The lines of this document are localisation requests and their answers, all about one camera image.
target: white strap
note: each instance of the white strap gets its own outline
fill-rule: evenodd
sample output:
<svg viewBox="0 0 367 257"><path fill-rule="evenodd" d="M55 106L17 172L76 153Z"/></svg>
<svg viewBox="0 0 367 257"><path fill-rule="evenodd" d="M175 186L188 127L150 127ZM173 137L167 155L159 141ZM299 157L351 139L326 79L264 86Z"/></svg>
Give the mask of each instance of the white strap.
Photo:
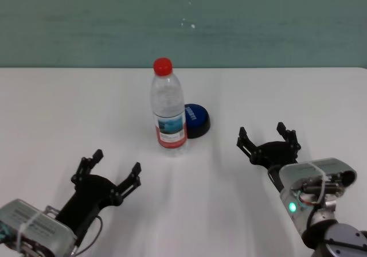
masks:
<svg viewBox="0 0 367 257"><path fill-rule="evenodd" d="M42 214L42 211L38 211L36 214L34 214L27 222L25 223L22 223L20 226L19 226L19 229L18 229L18 235L17 235L17 251L19 253L21 253L21 238L22 238L22 233L28 228L28 226L30 226L34 220L36 218L38 218L38 216Z"/></svg>

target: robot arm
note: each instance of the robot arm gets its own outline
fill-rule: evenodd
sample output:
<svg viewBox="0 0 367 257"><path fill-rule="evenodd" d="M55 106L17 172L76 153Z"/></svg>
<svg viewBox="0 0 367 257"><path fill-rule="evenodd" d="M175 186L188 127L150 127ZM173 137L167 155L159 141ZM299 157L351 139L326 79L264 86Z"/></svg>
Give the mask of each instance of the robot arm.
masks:
<svg viewBox="0 0 367 257"><path fill-rule="evenodd" d="M337 198L351 185L357 173L335 158L297 163L300 150L296 132L278 123L285 141L255 146L245 129L240 129L237 146L250 162L268 170L280 199L304 244L314 249L313 257L367 256L366 232L335 219Z"/></svg>
<svg viewBox="0 0 367 257"><path fill-rule="evenodd" d="M72 177L75 194L56 217L48 216L31 205L14 200L0 209L0 243L17 250L25 257L75 256L88 228L99 212L108 206L120 206L140 186L140 164L119 185L106 178L91 175L103 158L101 150L92 158L82 158Z"/></svg>

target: bottle label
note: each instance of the bottle label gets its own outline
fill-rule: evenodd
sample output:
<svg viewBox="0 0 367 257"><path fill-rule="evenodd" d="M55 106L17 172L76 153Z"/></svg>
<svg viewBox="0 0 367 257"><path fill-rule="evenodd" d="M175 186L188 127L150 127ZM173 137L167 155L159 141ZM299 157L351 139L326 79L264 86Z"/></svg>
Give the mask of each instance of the bottle label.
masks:
<svg viewBox="0 0 367 257"><path fill-rule="evenodd" d="M172 118L155 117L159 143L165 148L178 148L187 140L185 112Z"/></svg>

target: green led light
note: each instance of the green led light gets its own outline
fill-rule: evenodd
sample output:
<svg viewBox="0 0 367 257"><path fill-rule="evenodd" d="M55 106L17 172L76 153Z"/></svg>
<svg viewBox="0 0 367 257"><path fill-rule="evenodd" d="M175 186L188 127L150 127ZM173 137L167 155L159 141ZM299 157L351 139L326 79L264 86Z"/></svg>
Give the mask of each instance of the green led light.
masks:
<svg viewBox="0 0 367 257"><path fill-rule="evenodd" d="M292 213L296 212L297 210L297 205L295 203L290 202L288 207L289 207L289 211Z"/></svg>

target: cable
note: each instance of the cable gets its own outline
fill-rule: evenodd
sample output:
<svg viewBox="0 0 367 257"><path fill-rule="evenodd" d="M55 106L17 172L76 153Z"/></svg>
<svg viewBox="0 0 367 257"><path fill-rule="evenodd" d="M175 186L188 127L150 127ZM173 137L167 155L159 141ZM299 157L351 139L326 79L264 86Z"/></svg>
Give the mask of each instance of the cable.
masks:
<svg viewBox="0 0 367 257"><path fill-rule="evenodd" d="M315 169L319 171L322 175L321 192L319 195L319 199L317 199L317 203L320 204L325 197L326 174L319 166L315 165L313 162L309 162L309 164L315 167Z"/></svg>
<svg viewBox="0 0 367 257"><path fill-rule="evenodd" d="M316 204L314 205L312 211L310 212L309 217L307 218L306 229L310 228L312 218L314 217L316 211L319 210L322 207L321 202L325 198L325 185L326 185L326 179L327 179L325 172L319 166L317 166L313 162L309 162L309 164L312 165L317 171L319 171L321 173L322 183L321 183L321 191L320 191L319 199L317 199Z"/></svg>
<svg viewBox="0 0 367 257"><path fill-rule="evenodd" d="M319 204L314 205L313 209L311 210L309 217L307 218L307 224L306 224L306 229L309 229L311 226L311 220L313 218L313 216L315 215L316 211L319 210L321 208L321 206Z"/></svg>
<svg viewBox="0 0 367 257"><path fill-rule="evenodd" d="M99 230L98 230L98 233L97 233L96 237L93 239L93 241L89 244L88 247L86 247L85 249L83 249L83 250L79 251L77 254L75 254L75 257L79 256L82 253L85 253L88 249L90 249L94 245L94 243L97 241L99 235L101 234L102 228L103 228L103 221L102 221L102 218L100 216L96 216L96 219L98 219L101 223L101 226L99 227Z"/></svg>

